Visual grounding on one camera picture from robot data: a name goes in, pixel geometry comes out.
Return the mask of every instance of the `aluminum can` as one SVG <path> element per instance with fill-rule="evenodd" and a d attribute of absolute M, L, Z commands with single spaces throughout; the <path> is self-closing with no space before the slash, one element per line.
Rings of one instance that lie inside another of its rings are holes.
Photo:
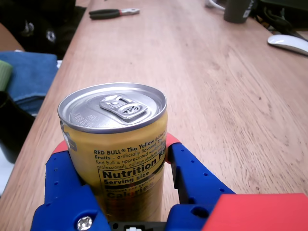
<path fill-rule="evenodd" d="M 167 101 L 136 83 L 92 86 L 58 107 L 74 167 L 109 221 L 159 221 Z"/>

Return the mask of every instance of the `black bag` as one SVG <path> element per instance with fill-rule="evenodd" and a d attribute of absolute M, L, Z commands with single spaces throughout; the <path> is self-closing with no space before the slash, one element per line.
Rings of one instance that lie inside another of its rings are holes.
<path fill-rule="evenodd" d="M 76 0 L 0 0 L 0 22 L 25 51 L 63 59 L 85 8 Z"/>

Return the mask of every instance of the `pliers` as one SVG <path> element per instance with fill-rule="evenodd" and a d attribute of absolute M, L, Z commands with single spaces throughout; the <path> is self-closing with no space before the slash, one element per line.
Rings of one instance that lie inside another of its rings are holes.
<path fill-rule="evenodd" d="M 136 8 L 126 8 L 122 10 L 118 9 L 103 9 L 103 10 L 96 10 L 90 11 L 90 18 L 91 19 L 108 19 L 108 18 L 117 18 L 122 15 L 132 15 L 139 13 L 140 10 Z"/>

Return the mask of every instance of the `screw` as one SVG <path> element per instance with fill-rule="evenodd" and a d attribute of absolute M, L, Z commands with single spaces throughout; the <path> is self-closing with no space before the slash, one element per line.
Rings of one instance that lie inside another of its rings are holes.
<path fill-rule="evenodd" d="M 92 219 L 90 217 L 83 217 L 80 218 L 79 221 L 77 222 L 77 230 L 78 231 L 84 231 L 88 230 L 92 226 Z"/>

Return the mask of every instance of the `computer mouse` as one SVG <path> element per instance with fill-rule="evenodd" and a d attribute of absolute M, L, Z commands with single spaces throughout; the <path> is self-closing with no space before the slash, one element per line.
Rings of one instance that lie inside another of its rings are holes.
<path fill-rule="evenodd" d="M 308 42 L 290 35 L 272 35 L 268 44 L 308 56 Z"/>

